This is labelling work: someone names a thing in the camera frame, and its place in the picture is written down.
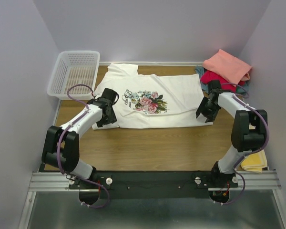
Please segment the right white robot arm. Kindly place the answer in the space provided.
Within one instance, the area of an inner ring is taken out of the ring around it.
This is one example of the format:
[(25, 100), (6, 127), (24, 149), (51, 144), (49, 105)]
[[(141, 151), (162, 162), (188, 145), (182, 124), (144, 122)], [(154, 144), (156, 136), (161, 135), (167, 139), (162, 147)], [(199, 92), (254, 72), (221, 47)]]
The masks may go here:
[(269, 141), (267, 112), (258, 110), (241, 100), (230, 90), (224, 90), (219, 80), (207, 84), (208, 96), (204, 97), (196, 111), (196, 118), (203, 116), (205, 122), (213, 122), (220, 109), (225, 109), (233, 118), (231, 147), (217, 161), (210, 174), (210, 182), (220, 187), (232, 181), (235, 170), (244, 159), (265, 148)]

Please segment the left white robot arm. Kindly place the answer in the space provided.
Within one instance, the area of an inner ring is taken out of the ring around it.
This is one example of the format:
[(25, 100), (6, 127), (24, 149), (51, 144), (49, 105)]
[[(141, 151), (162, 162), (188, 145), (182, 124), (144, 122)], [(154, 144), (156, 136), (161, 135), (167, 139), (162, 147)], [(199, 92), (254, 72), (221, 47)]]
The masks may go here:
[(80, 160), (80, 138), (94, 124), (103, 127), (117, 121), (113, 106), (119, 95), (105, 88), (102, 95), (84, 103), (84, 109), (72, 120), (61, 125), (49, 127), (46, 133), (41, 160), (56, 167), (63, 174), (80, 177), (85, 188), (96, 184), (97, 169)]

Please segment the white floral t shirt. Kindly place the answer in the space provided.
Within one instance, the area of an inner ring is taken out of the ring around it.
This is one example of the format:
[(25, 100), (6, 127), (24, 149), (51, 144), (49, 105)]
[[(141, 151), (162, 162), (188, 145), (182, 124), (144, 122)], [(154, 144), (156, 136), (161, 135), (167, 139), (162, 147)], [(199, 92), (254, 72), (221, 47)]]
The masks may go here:
[(117, 121), (103, 129), (178, 128), (210, 125), (204, 116), (196, 116), (204, 94), (198, 74), (142, 75), (134, 64), (110, 64), (94, 94), (105, 88), (116, 91), (113, 106)]

